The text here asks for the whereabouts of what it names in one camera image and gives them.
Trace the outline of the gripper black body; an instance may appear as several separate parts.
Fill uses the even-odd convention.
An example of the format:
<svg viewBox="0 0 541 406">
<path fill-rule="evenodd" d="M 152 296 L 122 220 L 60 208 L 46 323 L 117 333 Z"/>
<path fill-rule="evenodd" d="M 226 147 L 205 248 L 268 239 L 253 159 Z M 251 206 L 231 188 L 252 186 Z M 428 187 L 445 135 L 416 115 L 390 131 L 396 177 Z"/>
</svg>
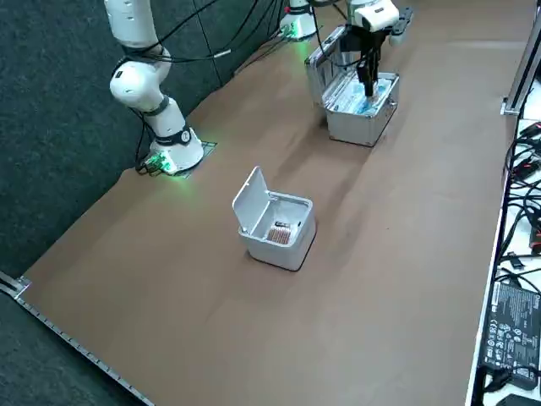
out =
<svg viewBox="0 0 541 406">
<path fill-rule="evenodd" d="M 341 37 L 341 52 L 359 52 L 362 57 L 373 57 L 378 63 L 387 29 L 368 31 L 356 25 L 347 25 Z"/>
</svg>

